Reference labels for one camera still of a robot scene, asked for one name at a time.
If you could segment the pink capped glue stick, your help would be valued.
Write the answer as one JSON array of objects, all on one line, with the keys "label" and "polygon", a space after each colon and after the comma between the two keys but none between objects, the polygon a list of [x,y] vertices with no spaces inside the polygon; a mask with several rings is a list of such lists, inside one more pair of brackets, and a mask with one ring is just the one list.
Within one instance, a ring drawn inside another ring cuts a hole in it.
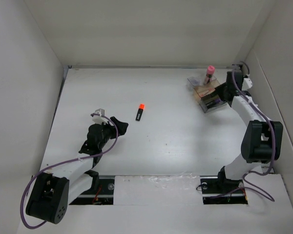
[{"label": "pink capped glue stick", "polygon": [[207,85],[208,83],[211,82],[214,72],[215,72],[215,67],[212,65],[208,66],[206,71],[206,76],[204,78],[204,85]]}]

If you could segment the orange capped highlighter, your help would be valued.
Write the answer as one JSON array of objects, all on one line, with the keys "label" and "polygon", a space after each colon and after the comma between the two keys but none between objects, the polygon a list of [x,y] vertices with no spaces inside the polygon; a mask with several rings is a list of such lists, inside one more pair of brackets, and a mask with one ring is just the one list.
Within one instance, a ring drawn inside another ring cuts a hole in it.
[{"label": "orange capped highlighter", "polygon": [[141,103],[139,105],[139,108],[138,108],[138,111],[137,111],[137,115],[136,115],[136,118],[135,118],[136,121],[140,121],[141,120],[141,116],[142,116],[142,113],[144,111],[144,108],[145,108],[145,105]]}]

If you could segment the clear jar of clips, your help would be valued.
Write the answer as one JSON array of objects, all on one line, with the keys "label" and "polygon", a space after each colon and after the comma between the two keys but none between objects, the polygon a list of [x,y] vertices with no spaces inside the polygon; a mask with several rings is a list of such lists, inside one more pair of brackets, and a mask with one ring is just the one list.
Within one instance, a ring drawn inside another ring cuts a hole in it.
[{"label": "clear jar of clips", "polygon": [[201,83],[201,80],[198,77],[190,77],[188,80],[193,86],[198,86]]}]

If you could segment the purple capped highlighter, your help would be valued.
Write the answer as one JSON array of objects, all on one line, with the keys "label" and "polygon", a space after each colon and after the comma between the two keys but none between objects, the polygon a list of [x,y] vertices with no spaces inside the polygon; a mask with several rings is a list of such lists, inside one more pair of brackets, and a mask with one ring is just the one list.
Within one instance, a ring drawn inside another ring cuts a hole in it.
[{"label": "purple capped highlighter", "polygon": [[214,101],[214,100],[220,100],[220,99],[218,97],[213,97],[213,98],[205,99],[204,100],[204,103],[206,104],[206,103],[211,102],[211,101]]}]

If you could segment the green capped highlighter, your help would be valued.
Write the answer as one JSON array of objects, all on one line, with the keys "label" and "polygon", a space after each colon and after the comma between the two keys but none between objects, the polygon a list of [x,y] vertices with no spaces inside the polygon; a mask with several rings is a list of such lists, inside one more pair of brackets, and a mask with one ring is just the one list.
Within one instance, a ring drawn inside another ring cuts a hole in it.
[{"label": "green capped highlighter", "polygon": [[206,103],[206,108],[207,109],[211,109],[211,108],[214,108],[214,107],[218,107],[221,104],[222,104],[222,101],[220,101],[220,100],[214,100],[214,101],[211,101],[211,102]]}]

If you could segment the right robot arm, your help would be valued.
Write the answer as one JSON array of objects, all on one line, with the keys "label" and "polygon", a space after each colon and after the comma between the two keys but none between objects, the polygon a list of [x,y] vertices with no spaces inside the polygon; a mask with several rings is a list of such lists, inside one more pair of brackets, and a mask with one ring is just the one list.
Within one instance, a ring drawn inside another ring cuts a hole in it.
[{"label": "right robot arm", "polygon": [[242,89],[244,83],[251,85],[251,80],[240,71],[229,71],[226,82],[216,88],[220,99],[228,103],[246,125],[240,155],[222,167],[217,175],[216,186],[222,192],[237,185],[245,174],[257,166],[273,165],[280,156],[283,125],[264,115],[247,90]]}]

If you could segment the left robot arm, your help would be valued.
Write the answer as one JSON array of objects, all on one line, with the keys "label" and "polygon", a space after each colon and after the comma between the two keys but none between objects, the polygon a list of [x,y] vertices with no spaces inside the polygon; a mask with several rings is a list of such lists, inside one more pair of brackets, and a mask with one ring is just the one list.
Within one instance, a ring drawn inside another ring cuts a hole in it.
[{"label": "left robot arm", "polygon": [[20,214],[23,224],[32,229],[25,216],[31,216],[58,224],[64,217],[67,206],[84,192],[99,190],[99,174],[93,168],[106,153],[103,148],[109,140],[123,136],[128,123],[116,117],[101,114],[91,115],[94,124],[88,128],[86,140],[76,158],[47,166],[39,171],[26,186],[29,199],[21,199]]}]

